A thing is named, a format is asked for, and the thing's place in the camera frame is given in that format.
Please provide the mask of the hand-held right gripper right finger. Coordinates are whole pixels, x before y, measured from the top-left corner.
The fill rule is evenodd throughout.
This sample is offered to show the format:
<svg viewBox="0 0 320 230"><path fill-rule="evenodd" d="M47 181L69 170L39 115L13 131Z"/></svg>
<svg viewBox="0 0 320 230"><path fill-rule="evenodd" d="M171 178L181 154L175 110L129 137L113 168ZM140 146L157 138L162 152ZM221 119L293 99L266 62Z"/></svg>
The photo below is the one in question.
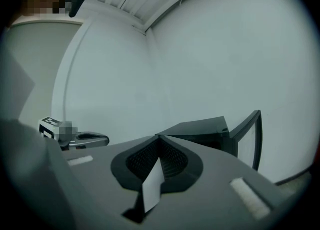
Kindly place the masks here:
<svg viewBox="0 0 320 230"><path fill-rule="evenodd" d="M288 196L256 170L236 157L190 141L165 137L196 153L203 162L198 180L186 191L161 195L158 205L143 221L144 229L288 229L281 223L295 207L302 190ZM256 219L238 188L230 184L242 178L270 213Z"/></svg>

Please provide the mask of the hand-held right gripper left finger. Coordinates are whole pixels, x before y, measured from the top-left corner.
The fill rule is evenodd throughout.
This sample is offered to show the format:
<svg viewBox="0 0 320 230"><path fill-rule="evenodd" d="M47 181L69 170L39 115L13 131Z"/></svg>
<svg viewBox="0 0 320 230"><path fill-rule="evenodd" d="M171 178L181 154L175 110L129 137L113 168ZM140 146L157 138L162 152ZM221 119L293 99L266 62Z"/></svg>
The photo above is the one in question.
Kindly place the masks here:
<svg viewBox="0 0 320 230"><path fill-rule="evenodd" d="M54 199L50 214L57 229L159 229L159 210L144 212L142 182L127 157L157 142L149 136L121 144L61 151L46 140Z"/></svg>

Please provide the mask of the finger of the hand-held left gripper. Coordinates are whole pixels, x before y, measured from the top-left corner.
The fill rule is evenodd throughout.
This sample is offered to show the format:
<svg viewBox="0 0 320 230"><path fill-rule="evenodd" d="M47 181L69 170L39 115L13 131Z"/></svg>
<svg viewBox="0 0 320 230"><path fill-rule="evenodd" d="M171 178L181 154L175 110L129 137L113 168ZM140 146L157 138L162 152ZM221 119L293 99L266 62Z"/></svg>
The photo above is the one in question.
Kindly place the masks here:
<svg viewBox="0 0 320 230"><path fill-rule="evenodd" d="M110 140L97 132L77 132L70 141L62 143L62 150L87 149L107 146Z"/></svg>

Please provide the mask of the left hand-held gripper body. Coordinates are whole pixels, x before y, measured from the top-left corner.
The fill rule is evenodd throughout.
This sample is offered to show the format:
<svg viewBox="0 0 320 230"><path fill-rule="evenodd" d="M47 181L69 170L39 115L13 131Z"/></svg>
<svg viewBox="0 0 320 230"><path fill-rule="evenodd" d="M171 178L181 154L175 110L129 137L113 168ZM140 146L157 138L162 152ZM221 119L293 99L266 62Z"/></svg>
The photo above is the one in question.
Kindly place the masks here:
<svg viewBox="0 0 320 230"><path fill-rule="evenodd" d="M78 128L71 121L59 121L48 116L38 121L38 131L43 137L57 141L61 149L69 149Z"/></svg>

